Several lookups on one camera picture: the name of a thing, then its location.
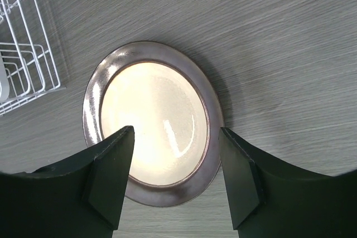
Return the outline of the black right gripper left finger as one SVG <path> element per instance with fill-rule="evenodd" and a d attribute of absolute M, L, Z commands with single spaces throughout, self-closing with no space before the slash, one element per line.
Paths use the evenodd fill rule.
<path fill-rule="evenodd" d="M 118 229 L 134 128 L 34 172 L 1 174 L 2 237 L 112 237 Z"/>

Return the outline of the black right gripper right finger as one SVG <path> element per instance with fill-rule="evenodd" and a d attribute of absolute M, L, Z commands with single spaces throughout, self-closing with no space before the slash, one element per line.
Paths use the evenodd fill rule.
<path fill-rule="evenodd" d="M 233 229 L 239 237 L 355 237 L 356 171 L 294 166 L 229 128 L 219 134 Z"/>

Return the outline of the brown rimmed cream plate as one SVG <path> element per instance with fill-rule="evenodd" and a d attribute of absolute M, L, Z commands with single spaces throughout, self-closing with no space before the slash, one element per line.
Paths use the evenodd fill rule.
<path fill-rule="evenodd" d="M 82 122 L 88 146 L 133 127 L 126 196 L 134 202 L 182 205 L 219 170 L 219 98 L 202 69 L 169 45 L 135 41 L 103 58 L 85 89 Z"/>

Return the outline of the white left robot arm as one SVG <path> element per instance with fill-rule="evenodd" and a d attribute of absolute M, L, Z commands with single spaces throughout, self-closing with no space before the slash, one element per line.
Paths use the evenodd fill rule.
<path fill-rule="evenodd" d="M 10 87 L 2 57 L 0 59 L 0 80 L 0 101 L 3 102 L 9 97 Z"/>

